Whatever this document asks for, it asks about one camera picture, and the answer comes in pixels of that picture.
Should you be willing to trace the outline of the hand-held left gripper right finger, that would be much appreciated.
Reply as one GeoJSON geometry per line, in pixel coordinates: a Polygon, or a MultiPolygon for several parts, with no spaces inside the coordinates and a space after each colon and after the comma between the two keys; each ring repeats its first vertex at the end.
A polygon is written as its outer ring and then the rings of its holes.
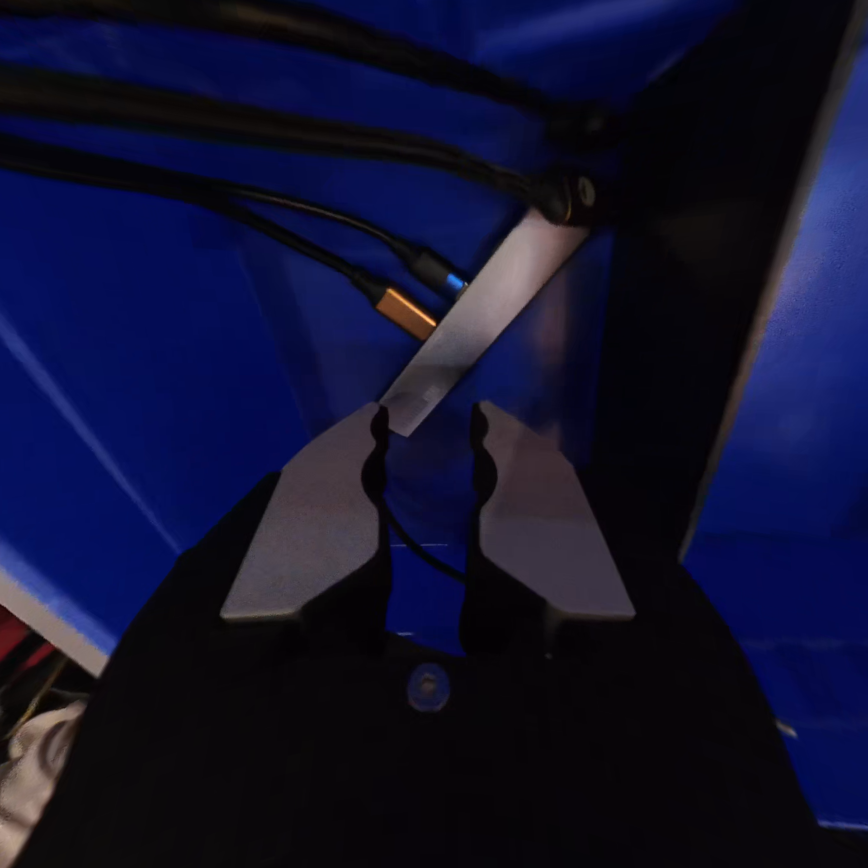
{"type": "Polygon", "coordinates": [[[573,464],[482,401],[472,409],[475,506],[460,641],[468,655],[557,653],[636,608],[573,464]]]}

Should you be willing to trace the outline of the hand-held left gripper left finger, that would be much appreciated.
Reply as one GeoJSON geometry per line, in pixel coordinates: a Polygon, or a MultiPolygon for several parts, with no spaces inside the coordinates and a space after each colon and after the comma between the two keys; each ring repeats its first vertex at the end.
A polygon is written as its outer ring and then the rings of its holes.
{"type": "Polygon", "coordinates": [[[355,410],[289,460],[222,604],[224,623],[289,623],[310,644],[377,652],[392,556],[385,407],[355,410]]]}

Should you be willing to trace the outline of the blue plastic bin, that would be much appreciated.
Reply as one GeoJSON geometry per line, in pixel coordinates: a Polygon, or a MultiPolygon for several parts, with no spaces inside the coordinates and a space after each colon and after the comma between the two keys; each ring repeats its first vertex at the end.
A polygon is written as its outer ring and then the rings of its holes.
{"type": "MultiPolygon", "coordinates": [[[[739,2],[332,2],[562,92],[637,96],[739,2]]],[[[415,441],[387,492],[417,529],[473,504],[490,394],[590,464],[617,225],[598,231],[415,441]]],[[[346,278],[187,203],[2,171],[2,544],[121,645],[26,866],[741,866],[813,862],[814,827],[753,672],[676,562],[618,558],[637,623],[579,656],[455,645],[463,589],[396,565],[384,655],[310,657],[230,626],[219,592],[277,468],[385,392],[411,339],[346,278]]]]}

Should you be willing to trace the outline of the person's white clothing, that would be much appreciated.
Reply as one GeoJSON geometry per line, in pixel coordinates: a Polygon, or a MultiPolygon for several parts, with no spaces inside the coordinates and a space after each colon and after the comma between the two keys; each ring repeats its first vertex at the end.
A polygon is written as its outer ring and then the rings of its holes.
{"type": "Polygon", "coordinates": [[[84,700],[38,714],[9,742],[1,768],[1,865],[12,866],[57,786],[86,709],[84,700]]]}

